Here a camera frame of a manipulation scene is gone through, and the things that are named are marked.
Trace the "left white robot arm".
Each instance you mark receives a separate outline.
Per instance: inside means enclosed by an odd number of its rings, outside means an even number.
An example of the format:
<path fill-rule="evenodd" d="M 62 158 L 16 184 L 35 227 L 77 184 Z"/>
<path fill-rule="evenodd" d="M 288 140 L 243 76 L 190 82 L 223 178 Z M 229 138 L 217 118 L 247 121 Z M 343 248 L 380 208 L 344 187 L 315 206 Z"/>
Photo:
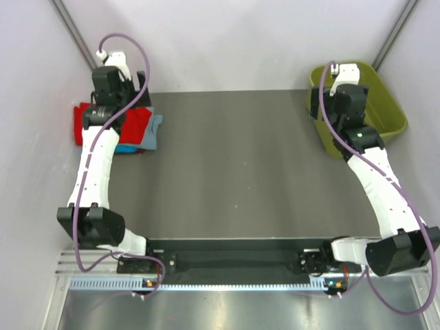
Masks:
<path fill-rule="evenodd" d="M 137 73 L 140 90 L 135 90 L 132 79 L 115 65 L 94 69 L 91 78 L 94 90 L 82 115 L 77 179 L 67 205 L 58 208 L 56 218 L 72 239 L 81 272 L 90 272 L 104 258 L 86 266 L 80 249 L 98 248 L 106 250 L 107 257 L 132 258 L 133 266 L 146 273 L 156 263 L 154 253 L 148 251 L 149 241 L 127 229 L 124 217 L 111 210 L 108 193 L 126 112 L 136 105 L 149 104 L 146 74 Z"/>

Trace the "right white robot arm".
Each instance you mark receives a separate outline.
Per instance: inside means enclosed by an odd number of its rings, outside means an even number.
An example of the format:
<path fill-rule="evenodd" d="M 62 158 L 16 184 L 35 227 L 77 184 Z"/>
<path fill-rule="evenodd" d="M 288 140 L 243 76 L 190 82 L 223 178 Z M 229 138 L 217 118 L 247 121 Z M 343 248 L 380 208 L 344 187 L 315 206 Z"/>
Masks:
<path fill-rule="evenodd" d="M 364 265 L 378 276 L 387 276 L 425 266 L 430 254 L 422 230 L 432 248 L 439 247 L 439 228 L 428 227 L 417 219 L 402 197 L 377 129 L 365 121 L 369 88 L 366 85 L 339 85 L 334 91 L 318 87 L 311 90 L 310 115 L 318 117 L 324 106 L 323 121 L 336 133 L 333 145 L 355 173 L 371 204 L 379 225 L 379 239 L 340 236 L 321 248 L 321 264 L 336 272 L 346 262 Z"/>

